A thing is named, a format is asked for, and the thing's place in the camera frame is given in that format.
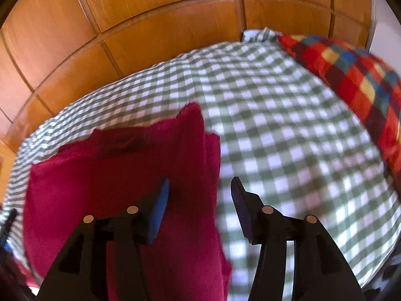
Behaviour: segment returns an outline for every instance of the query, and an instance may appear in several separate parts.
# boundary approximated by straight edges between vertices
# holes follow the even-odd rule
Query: bed
[[[8,160],[17,153],[1,220],[19,210],[15,256],[28,266],[30,164],[95,127],[149,125],[195,100],[221,136],[216,221],[234,265],[230,300],[247,299],[259,253],[235,215],[234,176],[287,216],[316,214],[367,284],[401,230],[392,177],[358,118],[275,31],[364,47],[370,26],[371,0],[18,0],[0,29],[0,139]]]

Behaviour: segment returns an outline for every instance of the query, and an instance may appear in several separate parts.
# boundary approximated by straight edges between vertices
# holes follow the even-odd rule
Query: checkered bed sheet
[[[259,255],[235,213],[234,176],[284,215],[318,216],[359,283],[366,283],[400,234],[392,179],[358,118],[268,29],[156,64],[86,95],[41,125],[19,149],[0,217],[13,207],[19,211],[9,239],[16,256],[26,262],[22,210],[32,163],[96,127],[149,125],[194,100],[206,129],[221,137],[216,221],[234,266],[229,299],[247,300]],[[288,244],[284,300],[290,300],[292,279]]]

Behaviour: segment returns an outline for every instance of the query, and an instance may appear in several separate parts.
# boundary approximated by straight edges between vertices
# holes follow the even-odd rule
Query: bed sheet
[[[9,240],[15,255],[27,264],[22,210],[32,163],[94,128],[149,125],[194,100],[206,129],[221,137],[216,221],[234,266],[229,299],[247,300],[259,256],[235,213],[234,176],[284,215],[318,216],[359,283],[368,282],[400,234],[392,178],[357,117],[268,29],[156,64],[86,95],[41,125],[17,153],[0,217],[13,207],[19,211]],[[289,243],[284,300],[290,300],[292,280]]]

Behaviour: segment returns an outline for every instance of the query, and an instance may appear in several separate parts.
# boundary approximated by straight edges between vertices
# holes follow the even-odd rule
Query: green and white gingham fabric
[[[234,176],[284,215],[318,216],[365,284],[400,234],[392,179],[357,117],[287,55],[268,29],[156,64],[90,93],[41,125],[19,149],[0,218],[13,207],[19,211],[9,240],[16,256],[25,259],[22,210],[31,163],[96,127],[149,125],[194,100],[206,129],[221,138],[216,221],[234,266],[229,299],[247,300],[259,255],[235,213]],[[284,299],[290,300],[291,244],[287,254]]]

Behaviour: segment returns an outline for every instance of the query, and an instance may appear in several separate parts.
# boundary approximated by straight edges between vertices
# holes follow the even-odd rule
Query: folded red cloth
[[[158,236],[141,247],[152,300],[226,300],[231,265],[214,217],[219,171],[219,137],[205,133],[196,103],[151,127],[95,129],[32,166],[23,220],[27,257],[44,277],[85,215],[116,215],[167,177]]]

